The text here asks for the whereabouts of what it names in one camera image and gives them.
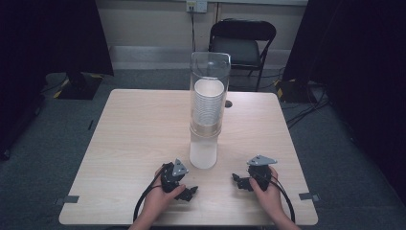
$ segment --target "hand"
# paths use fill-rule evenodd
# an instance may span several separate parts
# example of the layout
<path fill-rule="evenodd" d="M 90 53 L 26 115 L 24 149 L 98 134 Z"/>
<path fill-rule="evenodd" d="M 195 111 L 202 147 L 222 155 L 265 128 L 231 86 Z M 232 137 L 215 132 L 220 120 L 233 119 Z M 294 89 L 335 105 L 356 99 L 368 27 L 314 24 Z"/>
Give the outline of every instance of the hand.
<path fill-rule="evenodd" d="M 272 172 L 272 181 L 277 183 L 278 173 L 272 167 L 269 167 Z M 279 189 L 269 183 L 266 191 L 263 191 L 257 180 L 250 178 L 251 187 L 254 190 L 254 193 L 257 196 L 257 199 L 260 203 L 260 206 L 268 214 L 269 218 L 277 225 L 278 229 L 299 229 L 294 222 L 284 213 L 281 202 L 281 192 Z"/>
<path fill-rule="evenodd" d="M 152 185 L 152 190 L 146 196 L 141 214 L 135 219 L 129 229 L 148 229 L 152 223 L 169 207 L 170 202 L 180 195 L 186 188 L 184 184 L 176 187 L 172 192 L 165 193 L 161 187 L 161 178 L 158 177 Z"/>

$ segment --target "wall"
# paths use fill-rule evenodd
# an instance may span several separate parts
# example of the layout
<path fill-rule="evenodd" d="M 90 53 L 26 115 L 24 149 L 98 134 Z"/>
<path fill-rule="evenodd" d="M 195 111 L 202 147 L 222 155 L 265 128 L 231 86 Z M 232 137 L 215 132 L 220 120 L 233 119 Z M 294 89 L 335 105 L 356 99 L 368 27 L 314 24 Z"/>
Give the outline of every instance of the wall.
<path fill-rule="evenodd" d="M 185 2 L 97 0 L 109 46 L 192 46 L 192 21 Z M 274 24 L 277 36 L 271 50 L 290 50 L 305 6 L 208 3 L 207 13 L 194 15 L 196 50 L 208 49 L 210 28 L 217 18 L 261 19 Z"/>

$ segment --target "black curtain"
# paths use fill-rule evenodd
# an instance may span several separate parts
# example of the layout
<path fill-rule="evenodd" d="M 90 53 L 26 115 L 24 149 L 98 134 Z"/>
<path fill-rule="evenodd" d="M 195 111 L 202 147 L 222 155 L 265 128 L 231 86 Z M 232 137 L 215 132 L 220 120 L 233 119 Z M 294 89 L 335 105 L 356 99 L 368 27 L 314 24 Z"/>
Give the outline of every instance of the black curtain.
<path fill-rule="evenodd" d="M 113 76 L 94 0 L 0 1 L 0 151 L 45 77 L 69 70 Z"/>

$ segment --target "wall outlet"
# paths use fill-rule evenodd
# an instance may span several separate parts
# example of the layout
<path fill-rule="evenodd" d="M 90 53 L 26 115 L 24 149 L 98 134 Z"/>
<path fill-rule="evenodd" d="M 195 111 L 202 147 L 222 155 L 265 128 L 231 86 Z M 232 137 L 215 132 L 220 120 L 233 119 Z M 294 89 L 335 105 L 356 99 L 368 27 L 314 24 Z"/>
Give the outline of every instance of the wall outlet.
<path fill-rule="evenodd" d="M 197 12 L 197 2 L 186 1 L 186 12 Z"/>
<path fill-rule="evenodd" d="M 186 1 L 186 12 L 207 12 L 207 1 Z"/>

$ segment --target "person's right hand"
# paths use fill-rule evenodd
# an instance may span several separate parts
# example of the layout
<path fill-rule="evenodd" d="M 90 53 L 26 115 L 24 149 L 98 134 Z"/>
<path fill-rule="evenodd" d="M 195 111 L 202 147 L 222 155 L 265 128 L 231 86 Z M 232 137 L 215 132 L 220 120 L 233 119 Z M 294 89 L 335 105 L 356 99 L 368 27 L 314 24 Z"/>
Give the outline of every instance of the person's right hand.
<path fill-rule="evenodd" d="M 270 166 L 269 169 L 272 172 L 272 181 L 277 183 L 278 173 Z M 254 178 L 250 178 L 250 184 L 257 196 L 260 206 L 280 230 L 299 229 L 299 227 L 284 213 L 281 202 L 281 192 L 275 185 L 269 183 L 266 191 L 263 191 L 257 183 L 257 180 Z"/>

